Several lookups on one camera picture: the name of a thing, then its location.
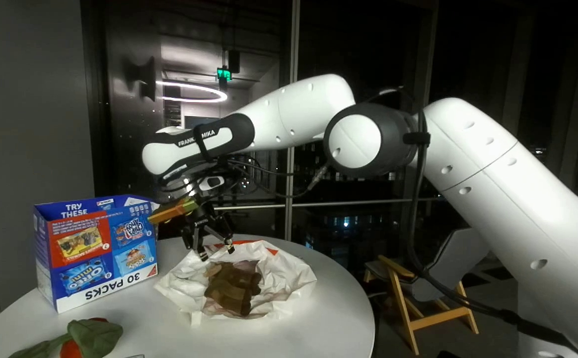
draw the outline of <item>wooden chair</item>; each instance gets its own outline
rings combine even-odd
[[[441,284],[467,296],[461,278],[487,254],[489,246],[473,228],[459,228],[447,236],[435,254],[435,260],[425,268],[429,268],[429,274]],[[391,294],[403,320],[403,338],[415,356],[419,356],[415,332],[421,328],[463,320],[473,334],[479,334],[471,308],[449,304],[441,290],[437,290],[429,280],[415,276],[399,260],[379,254],[377,260],[366,264],[366,282],[375,276],[389,278]]]

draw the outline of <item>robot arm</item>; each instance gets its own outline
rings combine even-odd
[[[431,133],[423,175],[578,346],[578,197],[475,105],[447,97],[423,113]],[[207,185],[224,167],[223,155],[324,139],[330,165],[385,173],[415,159],[417,125],[415,115],[356,103],[342,77],[320,75],[280,87],[224,121],[163,131],[143,149],[143,163],[169,189],[191,181],[211,195],[226,183]]]

